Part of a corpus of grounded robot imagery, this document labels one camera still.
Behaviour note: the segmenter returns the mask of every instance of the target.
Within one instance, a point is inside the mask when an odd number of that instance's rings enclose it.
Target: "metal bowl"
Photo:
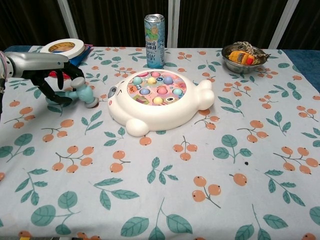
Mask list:
[[[229,60],[227,56],[230,55],[231,52],[233,51],[238,51],[239,47],[240,47],[239,44],[231,44],[231,45],[225,46],[222,49],[222,52],[221,52],[222,57],[225,60],[226,67],[230,71],[236,74],[248,74],[248,73],[251,73],[253,70],[255,70],[255,68],[263,65],[267,61],[267,58],[265,56],[261,58],[260,63],[254,64],[254,65],[239,64]],[[264,51],[254,46],[253,46],[253,51],[255,54],[265,54]]]

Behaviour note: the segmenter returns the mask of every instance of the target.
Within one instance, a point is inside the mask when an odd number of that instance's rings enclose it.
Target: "white plastic toy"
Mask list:
[[[214,100],[211,81],[195,86],[185,76],[164,69],[136,72],[108,93],[110,115],[134,137],[179,127]]]

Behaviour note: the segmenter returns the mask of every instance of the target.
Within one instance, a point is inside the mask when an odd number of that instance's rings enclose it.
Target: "floral tablecloth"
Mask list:
[[[47,105],[30,80],[9,79],[0,236],[320,238],[320,94],[284,52],[266,52],[267,63],[243,75],[219,48],[166,49],[164,68],[195,85],[209,79],[215,102],[144,137],[128,135],[107,107],[110,87],[146,69],[143,48],[94,47],[81,63],[96,108]]]

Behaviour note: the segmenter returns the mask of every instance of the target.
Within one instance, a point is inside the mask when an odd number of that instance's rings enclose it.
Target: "pink button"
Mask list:
[[[165,88],[165,87],[160,87],[158,90],[157,90],[157,93],[158,94],[166,94],[168,92],[168,90]]]
[[[157,78],[157,77],[160,77],[160,73],[159,72],[157,72],[157,71],[154,71],[152,74],[151,74],[151,76],[152,77],[154,77],[154,78]]]
[[[143,72],[140,75],[138,75],[138,77],[145,77],[145,76],[148,76],[148,74],[149,74],[149,72],[146,71],[146,72]]]

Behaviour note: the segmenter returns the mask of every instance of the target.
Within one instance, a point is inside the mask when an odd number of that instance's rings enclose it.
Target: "masking tape roll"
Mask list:
[[[45,45],[40,53],[61,54],[69,59],[79,56],[85,50],[83,41],[75,38],[60,39]]]

